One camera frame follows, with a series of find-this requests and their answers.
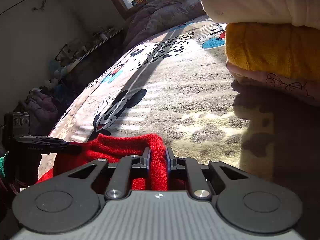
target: yellow towel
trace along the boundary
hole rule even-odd
[[[246,70],[320,80],[320,30],[290,24],[231,23],[229,61]]]

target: bed sheet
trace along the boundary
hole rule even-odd
[[[51,136],[85,142],[100,132],[156,133],[176,156],[219,159],[289,187],[304,203],[298,232],[316,239],[320,110],[241,86],[226,68],[224,39],[225,25],[208,17],[150,37],[90,83]],[[53,160],[43,156],[39,175]]]

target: silver bolt head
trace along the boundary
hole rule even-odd
[[[107,192],[107,196],[110,198],[117,198],[121,195],[121,191],[117,189],[111,189]]]
[[[194,192],[194,194],[199,198],[208,197],[210,195],[210,192],[205,189],[198,189]]]

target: green fabric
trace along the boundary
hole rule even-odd
[[[0,171],[2,173],[2,176],[5,178],[3,162],[4,162],[4,157],[1,157],[0,158]]]

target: pink fabric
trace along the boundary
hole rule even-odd
[[[303,79],[290,79],[275,73],[248,71],[226,63],[227,69],[240,84],[265,86],[292,95],[310,105],[320,106],[320,83]]]

